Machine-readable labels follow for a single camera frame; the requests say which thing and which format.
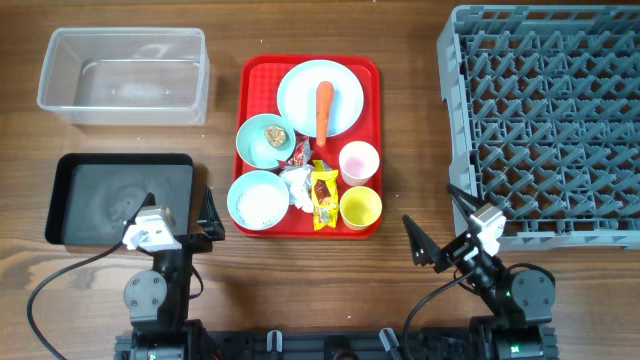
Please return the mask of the light blue rice bowl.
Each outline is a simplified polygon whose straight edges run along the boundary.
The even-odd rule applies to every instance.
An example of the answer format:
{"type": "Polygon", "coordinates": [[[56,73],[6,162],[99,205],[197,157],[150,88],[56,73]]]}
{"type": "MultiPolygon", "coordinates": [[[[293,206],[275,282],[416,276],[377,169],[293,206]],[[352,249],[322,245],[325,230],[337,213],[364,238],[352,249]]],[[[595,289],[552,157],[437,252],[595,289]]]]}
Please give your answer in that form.
{"type": "Polygon", "coordinates": [[[241,227],[246,228],[239,220],[238,213],[236,210],[236,202],[239,196],[249,187],[259,185],[259,184],[269,184],[275,185],[278,187],[284,194],[288,196],[288,207],[286,212],[284,213],[281,220],[286,215],[289,208],[289,191],[284,181],[276,174],[264,170],[255,170],[250,171],[248,173],[243,174],[238,179],[236,179],[229,189],[229,193],[227,196],[227,207],[230,213],[231,218],[241,227]]]}

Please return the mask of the yellow cup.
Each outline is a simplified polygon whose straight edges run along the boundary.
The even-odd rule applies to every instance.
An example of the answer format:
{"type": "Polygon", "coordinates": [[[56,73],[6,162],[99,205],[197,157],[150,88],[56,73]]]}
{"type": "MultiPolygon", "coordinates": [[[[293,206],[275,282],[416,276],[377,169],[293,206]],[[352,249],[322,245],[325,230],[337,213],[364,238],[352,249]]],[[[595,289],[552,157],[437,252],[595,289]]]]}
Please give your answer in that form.
{"type": "Polygon", "coordinates": [[[362,231],[374,224],[382,214],[378,193],[366,186],[348,189],[340,198],[340,214],[351,230],[362,231]]]}

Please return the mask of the mint green bowl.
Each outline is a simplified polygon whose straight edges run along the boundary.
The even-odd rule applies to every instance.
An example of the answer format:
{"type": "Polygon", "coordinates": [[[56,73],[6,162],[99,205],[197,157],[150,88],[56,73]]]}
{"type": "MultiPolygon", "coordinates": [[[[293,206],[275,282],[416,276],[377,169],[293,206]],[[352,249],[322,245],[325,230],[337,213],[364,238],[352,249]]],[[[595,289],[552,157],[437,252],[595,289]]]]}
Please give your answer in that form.
{"type": "Polygon", "coordinates": [[[279,115],[263,113],[246,120],[236,135],[236,150],[248,165],[263,170],[279,167],[280,161],[288,160],[294,152],[296,134],[292,125],[279,115]],[[265,131],[270,126],[282,129],[286,135],[284,143],[273,147],[265,131]]]}

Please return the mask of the brown food lump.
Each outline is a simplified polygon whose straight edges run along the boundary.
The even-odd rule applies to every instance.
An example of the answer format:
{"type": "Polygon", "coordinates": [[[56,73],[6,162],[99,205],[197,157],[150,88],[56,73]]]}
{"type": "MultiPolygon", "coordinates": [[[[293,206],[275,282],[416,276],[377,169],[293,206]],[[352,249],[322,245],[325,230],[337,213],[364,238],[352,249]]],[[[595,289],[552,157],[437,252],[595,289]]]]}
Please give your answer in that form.
{"type": "Polygon", "coordinates": [[[288,139],[286,130],[277,125],[267,126],[264,129],[264,136],[267,142],[273,148],[279,148],[283,146],[288,139]]]}

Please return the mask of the red foil wrapper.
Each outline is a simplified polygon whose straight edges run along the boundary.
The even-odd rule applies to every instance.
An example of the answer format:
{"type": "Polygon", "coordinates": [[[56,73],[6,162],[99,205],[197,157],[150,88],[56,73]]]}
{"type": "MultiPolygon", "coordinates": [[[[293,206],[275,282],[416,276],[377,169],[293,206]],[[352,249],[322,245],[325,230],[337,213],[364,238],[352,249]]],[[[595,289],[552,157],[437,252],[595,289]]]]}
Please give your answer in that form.
{"type": "Polygon", "coordinates": [[[291,157],[285,161],[278,161],[279,168],[299,167],[306,165],[311,159],[312,151],[308,136],[297,138],[297,142],[291,157]]]}

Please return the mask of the pink cup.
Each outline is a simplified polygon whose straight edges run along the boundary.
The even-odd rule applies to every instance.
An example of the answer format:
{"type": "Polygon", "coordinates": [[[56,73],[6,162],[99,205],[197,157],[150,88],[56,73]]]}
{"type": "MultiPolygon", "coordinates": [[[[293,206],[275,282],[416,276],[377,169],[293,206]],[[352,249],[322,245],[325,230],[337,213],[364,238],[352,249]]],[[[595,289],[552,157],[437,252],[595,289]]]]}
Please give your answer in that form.
{"type": "Polygon", "coordinates": [[[349,186],[364,185],[379,169],[380,155],[376,148],[364,141],[352,141],[339,153],[339,168],[349,186]]]}

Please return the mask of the orange carrot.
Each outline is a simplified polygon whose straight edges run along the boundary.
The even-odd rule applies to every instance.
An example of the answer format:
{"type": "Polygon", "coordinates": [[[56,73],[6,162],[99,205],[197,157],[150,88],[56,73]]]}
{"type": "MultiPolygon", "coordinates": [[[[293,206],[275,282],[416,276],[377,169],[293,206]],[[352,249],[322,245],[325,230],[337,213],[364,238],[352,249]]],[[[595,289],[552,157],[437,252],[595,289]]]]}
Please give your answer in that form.
{"type": "Polygon", "coordinates": [[[334,99],[334,86],[322,81],[316,90],[316,145],[324,147],[328,135],[331,106],[334,99]]]}

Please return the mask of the white rice grains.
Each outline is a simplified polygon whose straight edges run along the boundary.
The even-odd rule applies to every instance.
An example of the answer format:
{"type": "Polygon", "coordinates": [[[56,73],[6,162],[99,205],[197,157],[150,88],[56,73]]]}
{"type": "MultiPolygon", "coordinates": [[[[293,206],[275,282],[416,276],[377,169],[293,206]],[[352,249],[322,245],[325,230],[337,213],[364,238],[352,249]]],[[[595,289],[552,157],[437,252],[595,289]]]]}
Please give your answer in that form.
{"type": "Polygon", "coordinates": [[[276,225],[287,207],[288,196],[269,184],[247,188],[236,202],[239,220],[250,230],[264,230],[276,225]]]}

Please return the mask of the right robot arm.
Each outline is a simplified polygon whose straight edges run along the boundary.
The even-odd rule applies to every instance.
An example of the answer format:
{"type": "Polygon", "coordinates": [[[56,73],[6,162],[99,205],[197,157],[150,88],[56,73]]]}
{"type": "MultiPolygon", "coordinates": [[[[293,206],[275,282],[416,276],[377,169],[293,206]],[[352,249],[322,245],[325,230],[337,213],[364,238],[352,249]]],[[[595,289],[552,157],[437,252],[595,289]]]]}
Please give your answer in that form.
{"type": "Polygon", "coordinates": [[[447,246],[439,247],[409,216],[402,217],[414,263],[440,273],[451,267],[459,278],[437,288],[411,310],[402,334],[404,356],[413,359],[556,359],[552,306],[555,277],[546,269],[517,263],[506,267],[481,241],[481,227],[472,226],[447,246]],[[492,312],[470,319],[466,328],[425,328],[410,345],[411,323],[418,312],[445,291],[462,286],[480,297],[492,312]]]}

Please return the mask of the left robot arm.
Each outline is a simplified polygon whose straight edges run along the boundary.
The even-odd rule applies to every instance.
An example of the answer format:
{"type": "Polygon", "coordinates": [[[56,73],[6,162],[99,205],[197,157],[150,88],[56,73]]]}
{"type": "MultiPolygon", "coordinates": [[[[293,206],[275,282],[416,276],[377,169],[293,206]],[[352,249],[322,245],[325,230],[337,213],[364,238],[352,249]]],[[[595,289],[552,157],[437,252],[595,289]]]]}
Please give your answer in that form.
{"type": "Polygon", "coordinates": [[[151,255],[152,268],[128,281],[123,299],[130,312],[130,336],[116,339],[115,360],[220,359],[222,352],[200,320],[188,318],[191,279],[199,278],[193,256],[225,239],[210,189],[204,192],[197,224],[201,230],[176,235],[171,210],[152,193],[127,221],[122,243],[151,255]]]}

